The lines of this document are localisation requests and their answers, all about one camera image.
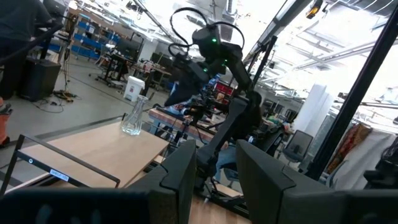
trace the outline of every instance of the gray floor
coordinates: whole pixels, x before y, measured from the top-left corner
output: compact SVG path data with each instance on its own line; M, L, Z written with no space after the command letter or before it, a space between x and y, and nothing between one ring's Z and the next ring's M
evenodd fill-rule
M93 65L93 62L71 58L68 89L78 95L80 100L75 100L73 103L62 102L62 107L42 105L41 109L38 109L39 103L33 104L16 96L7 101L12 104L14 109L7 124L7 133L11 140L16 140L21 133L36 136L129 113L133 103L123 99L119 90L109 88L101 81L96 81L96 73L101 73L101 71ZM65 79L60 73L55 89L61 90L64 85ZM153 89L149 90L147 96L153 92L155 92L154 97L148 101L145 108L151 108L155 103L162 105L168 97L168 93ZM48 100L59 104L59 99L56 97ZM143 116L144 121L151 122L146 113ZM6 172L13 149L13 147L9 147L0 150L0 171L3 173ZM38 168L19 161L13 178L24 182L42 173ZM229 182L223 176L221 183L228 184ZM233 188L240 190L238 183L235 183Z

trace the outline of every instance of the white column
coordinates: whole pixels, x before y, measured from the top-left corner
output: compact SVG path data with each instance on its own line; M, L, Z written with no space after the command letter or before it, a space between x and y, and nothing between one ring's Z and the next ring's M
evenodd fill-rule
M157 47L157 40L150 41L148 39L145 39L138 60L140 59L150 60L152 54L156 50L156 47Z
M314 84L308 98L294 120L294 129L301 130L315 137L334 99L335 96L331 93L327 85Z

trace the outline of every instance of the clear glass bottle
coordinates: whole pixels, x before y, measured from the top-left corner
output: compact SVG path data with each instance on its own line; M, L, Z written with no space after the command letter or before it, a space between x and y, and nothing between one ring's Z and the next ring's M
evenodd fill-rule
M147 100L148 98L138 95L136 105L122 123L122 131L132 136L139 135L142 126L142 110Z

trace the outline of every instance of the person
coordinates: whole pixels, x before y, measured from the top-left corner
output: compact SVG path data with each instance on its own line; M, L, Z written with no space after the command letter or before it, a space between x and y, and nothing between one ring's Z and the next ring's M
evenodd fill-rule
M248 116L248 120L244 122L241 126L236 128L236 133L234 135L234 139L244 139L247 133L250 132L249 129L253 127L258 128L262 123L262 115L261 115L261 95L255 91L248 93L247 97L253 99L256 103L255 108L253 109L253 113ZM236 146L234 144L230 144L225 149L221 149L218 153L218 160L216 163L216 174L214 179L220 182L221 180L221 169L224 165L236 162Z
M51 21L49 12L39 0L3 1L0 7L0 58L24 48L34 34L35 23ZM26 55L20 54L4 65L0 81L0 97L4 100L11 98L17 88Z

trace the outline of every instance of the white label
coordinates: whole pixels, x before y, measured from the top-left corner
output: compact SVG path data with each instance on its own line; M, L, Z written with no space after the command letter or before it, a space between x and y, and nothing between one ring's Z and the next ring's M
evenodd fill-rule
M62 179L64 181L69 180L69 177L67 175L61 174L60 172L53 170L53 169L50 170L50 174L53 175L54 177L58 177L59 179Z

